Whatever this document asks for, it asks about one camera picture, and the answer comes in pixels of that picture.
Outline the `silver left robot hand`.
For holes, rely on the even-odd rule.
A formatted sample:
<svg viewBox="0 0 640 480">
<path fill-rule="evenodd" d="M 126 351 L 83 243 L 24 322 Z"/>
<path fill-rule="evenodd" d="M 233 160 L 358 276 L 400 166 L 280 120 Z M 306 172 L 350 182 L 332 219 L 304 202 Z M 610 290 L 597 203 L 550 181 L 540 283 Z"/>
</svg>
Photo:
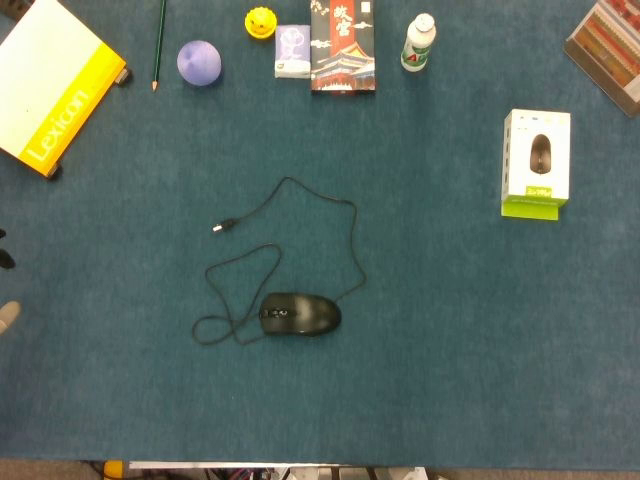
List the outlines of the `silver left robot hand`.
<svg viewBox="0 0 640 480">
<path fill-rule="evenodd" d="M 15 261 L 11 255 L 4 249 L 1 250 L 1 268 L 12 269 L 15 267 Z M 0 333 L 4 334 L 11 327 L 21 314 L 21 304 L 16 300 L 10 300 L 3 304 L 0 309 Z"/>
</svg>

